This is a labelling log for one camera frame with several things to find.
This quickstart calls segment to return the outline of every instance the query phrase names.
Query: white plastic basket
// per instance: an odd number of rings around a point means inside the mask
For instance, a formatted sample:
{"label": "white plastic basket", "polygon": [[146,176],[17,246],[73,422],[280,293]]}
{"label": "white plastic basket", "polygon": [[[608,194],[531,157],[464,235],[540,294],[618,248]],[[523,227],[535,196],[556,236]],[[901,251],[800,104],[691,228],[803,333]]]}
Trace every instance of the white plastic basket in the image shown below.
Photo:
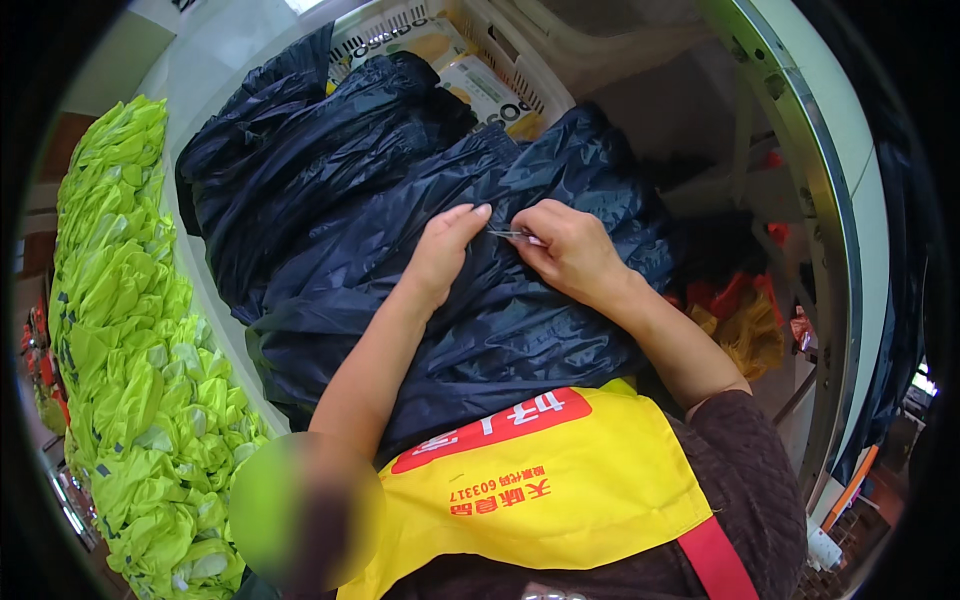
{"label": "white plastic basket", "polygon": [[[666,19],[621,19],[602,11],[594,11],[589,24],[581,24],[586,30],[607,35],[587,35],[564,22],[556,12],[564,7],[581,11],[583,5],[544,0],[491,0],[499,13],[525,38],[530,47],[540,54],[553,69],[557,78],[576,98],[591,91],[624,79],[635,73],[664,64],[694,44],[708,39],[712,33],[702,20],[691,20],[689,15],[661,6],[664,2],[649,0],[648,12],[672,12]],[[551,11],[544,4],[554,7]],[[576,13],[566,18],[573,20]]]}
{"label": "white plastic basket", "polygon": [[476,44],[480,58],[542,118],[542,128],[575,106],[557,76],[516,28],[486,0],[374,0],[337,19],[330,40],[330,73],[343,79],[341,59],[381,34],[417,19],[444,16],[460,35]]}

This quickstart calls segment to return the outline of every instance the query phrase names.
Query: metal frame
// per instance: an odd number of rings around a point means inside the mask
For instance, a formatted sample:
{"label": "metal frame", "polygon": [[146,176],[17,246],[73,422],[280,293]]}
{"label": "metal frame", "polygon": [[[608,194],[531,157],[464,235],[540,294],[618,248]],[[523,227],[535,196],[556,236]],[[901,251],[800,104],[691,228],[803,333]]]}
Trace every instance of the metal frame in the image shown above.
{"label": "metal frame", "polygon": [[813,418],[798,476],[809,511],[843,438],[860,356],[862,293],[850,192],[816,100],[777,34],[750,0],[698,7],[739,63],[781,144],[810,240],[817,299]]}

